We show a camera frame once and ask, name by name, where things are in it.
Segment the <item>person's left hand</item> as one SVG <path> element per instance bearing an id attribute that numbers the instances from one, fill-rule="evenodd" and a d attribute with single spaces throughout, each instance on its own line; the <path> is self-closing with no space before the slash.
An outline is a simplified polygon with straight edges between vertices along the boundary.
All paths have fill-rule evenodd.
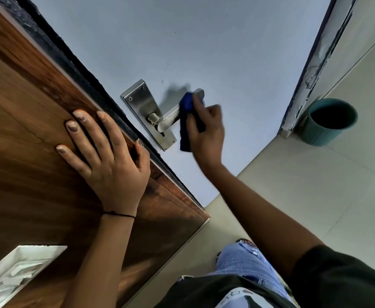
<path id="1" fill-rule="evenodd" d="M 105 112 L 97 111 L 111 147 L 111 158 L 85 158 L 73 141 L 73 122 L 65 123 L 67 131 L 89 165 L 92 175 L 84 179 L 98 196 L 104 211 L 136 216 L 140 200 L 147 187 L 150 174 L 140 172 L 133 161 L 122 131 L 116 122 Z"/>

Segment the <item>person's right hand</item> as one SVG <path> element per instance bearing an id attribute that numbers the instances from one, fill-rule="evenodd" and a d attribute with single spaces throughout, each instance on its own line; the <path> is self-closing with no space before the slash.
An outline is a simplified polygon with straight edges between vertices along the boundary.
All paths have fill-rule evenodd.
<path id="1" fill-rule="evenodd" d="M 221 155 L 225 130 L 219 105 L 205 107 L 205 113 L 207 125 L 204 132 L 192 131 L 192 114 L 187 116 L 187 129 L 191 152 L 203 174 L 208 176 L 222 167 Z"/>

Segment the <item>blue cleaning cloth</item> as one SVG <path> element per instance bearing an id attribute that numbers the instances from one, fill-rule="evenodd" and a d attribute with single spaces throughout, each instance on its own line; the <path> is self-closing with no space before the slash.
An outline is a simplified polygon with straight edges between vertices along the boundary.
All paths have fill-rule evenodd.
<path id="1" fill-rule="evenodd" d="M 200 119 L 196 109 L 194 108 L 193 95 L 197 95 L 199 101 L 204 104 L 204 91 L 202 89 L 197 89 L 195 92 L 186 92 L 185 95 L 179 102 L 179 117 L 180 117 L 180 151 L 191 152 L 190 140 L 188 136 L 187 129 L 187 116 L 192 114 L 195 118 L 196 127 L 199 133 L 205 131 L 205 124 Z"/>

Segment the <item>person's right forearm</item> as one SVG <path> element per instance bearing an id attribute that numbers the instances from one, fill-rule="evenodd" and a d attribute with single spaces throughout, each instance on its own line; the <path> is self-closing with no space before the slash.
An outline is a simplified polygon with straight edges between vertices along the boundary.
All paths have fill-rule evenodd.
<path id="1" fill-rule="evenodd" d="M 201 167 L 242 228 L 287 281 L 297 261 L 324 243 L 231 174 L 221 163 Z"/>

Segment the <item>person's left forearm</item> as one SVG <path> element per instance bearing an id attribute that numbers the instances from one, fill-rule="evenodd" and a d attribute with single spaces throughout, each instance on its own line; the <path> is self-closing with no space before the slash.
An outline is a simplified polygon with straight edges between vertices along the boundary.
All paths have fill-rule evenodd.
<path id="1" fill-rule="evenodd" d="M 115 308 L 134 217 L 104 214 L 60 308 Z"/>

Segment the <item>brown wooden panel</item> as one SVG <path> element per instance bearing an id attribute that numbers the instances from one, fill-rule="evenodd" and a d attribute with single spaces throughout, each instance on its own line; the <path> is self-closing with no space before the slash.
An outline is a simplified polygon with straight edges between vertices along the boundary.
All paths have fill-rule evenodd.
<path id="1" fill-rule="evenodd" d="M 68 246 L 3 308 L 60 308 L 97 232 L 100 201 L 55 149 L 75 150 L 75 109 L 103 110 L 0 6 L 0 260 L 19 245 Z M 210 220 L 150 158 L 117 308 Z"/>

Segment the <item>black door edge strip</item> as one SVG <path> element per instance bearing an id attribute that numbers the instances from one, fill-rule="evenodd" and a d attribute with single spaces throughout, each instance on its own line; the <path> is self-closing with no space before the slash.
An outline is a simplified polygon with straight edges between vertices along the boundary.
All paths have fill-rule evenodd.
<path id="1" fill-rule="evenodd" d="M 72 53 L 58 33 L 49 25 L 31 0 L 0 0 L 0 6 L 11 15 L 18 24 L 29 34 L 38 46 L 66 72 L 97 105 L 101 105 L 107 113 L 113 114 L 113 119 L 124 133 L 131 139 L 141 139 L 147 145 L 153 161 L 164 170 L 166 175 L 201 209 L 204 207 L 188 190 L 174 171 L 166 164 L 160 153 L 151 142 L 129 121 L 126 114 L 106 92 L 98 79 L 87 70 L 82 62 Z"/>

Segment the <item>black wrist thread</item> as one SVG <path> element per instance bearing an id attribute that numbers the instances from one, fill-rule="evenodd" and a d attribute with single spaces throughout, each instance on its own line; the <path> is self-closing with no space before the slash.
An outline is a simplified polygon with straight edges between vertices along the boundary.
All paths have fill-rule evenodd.
<path id="1" fill-rule="evenodd" d="M 124 217 L 124 218 L 133 218 L 134 220 L 136 220 L 136 216 L 129 215 L 129 214 L 118 213 L 118 212 L 115 212 L 115 211 L 103 211 L 101 213 L 101 215 L 120 216 L 120 217 Z"/>

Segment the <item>white door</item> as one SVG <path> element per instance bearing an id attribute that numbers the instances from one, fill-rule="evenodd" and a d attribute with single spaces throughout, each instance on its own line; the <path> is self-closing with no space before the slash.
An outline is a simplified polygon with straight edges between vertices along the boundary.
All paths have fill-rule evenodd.
<path id="1" fill-rule="evenodd" d="M 331 0 L 31 0 L 129 121 L 143 79 L 163 111 L 202 88 L 238 175 L 277 135 Z"/>

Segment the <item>teal plastic bucket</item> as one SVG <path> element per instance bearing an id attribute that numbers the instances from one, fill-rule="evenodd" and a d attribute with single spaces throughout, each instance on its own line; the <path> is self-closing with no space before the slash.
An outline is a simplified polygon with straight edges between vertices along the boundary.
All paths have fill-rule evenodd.
<path id="1" fill-rule="evenodd" d="M 307 110 L 301 139 L 312 146 L 325 146 L 357 120 L 358 113 L 349 103 L 336 98 L 317 100 Z"/>

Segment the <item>white plastic tray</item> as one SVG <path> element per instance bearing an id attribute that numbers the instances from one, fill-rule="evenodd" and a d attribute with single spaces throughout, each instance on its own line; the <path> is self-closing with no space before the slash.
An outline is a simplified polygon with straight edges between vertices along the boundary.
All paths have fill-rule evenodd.
<path id="1" fill-rule="evenodd" d="M 59 257 L 66 245 L 19 245 L 0 260 L 0 308 Z"/>

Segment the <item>blue jeans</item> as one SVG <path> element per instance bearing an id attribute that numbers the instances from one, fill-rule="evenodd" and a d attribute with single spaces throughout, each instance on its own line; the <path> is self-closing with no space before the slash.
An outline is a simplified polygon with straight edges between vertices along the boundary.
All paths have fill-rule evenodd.
<path id="1" fill-rule="evenodd" d="M 281 295 L 293 303 L 279 275 L 258 248 L 232 243 L 218 254 L 215 271 L 208 275 L 238 275 Z"/>

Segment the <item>black shirt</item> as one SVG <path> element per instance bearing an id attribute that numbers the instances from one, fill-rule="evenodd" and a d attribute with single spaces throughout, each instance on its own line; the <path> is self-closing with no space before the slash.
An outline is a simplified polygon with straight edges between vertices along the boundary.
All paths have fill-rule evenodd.
<path id="1" fill-rule="evenodd" d="M 375 270 L 326 246 L 296 263 L 289 288 L 300 308 L 375 308 Z M 184 275 L 154 308 L 298 308 L 238 275 Z"/>

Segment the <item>peeling white door frame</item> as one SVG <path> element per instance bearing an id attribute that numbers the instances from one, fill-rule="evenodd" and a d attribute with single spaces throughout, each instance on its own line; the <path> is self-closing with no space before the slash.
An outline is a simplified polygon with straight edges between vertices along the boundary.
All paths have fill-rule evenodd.
<path id="1" fill-rule="evenodd" d="M 303 73 L 282 119 L 278 135 L 293 133 L 327 60 L 339 42 L 359 0 L 331 0 L 310 51 Z"/>

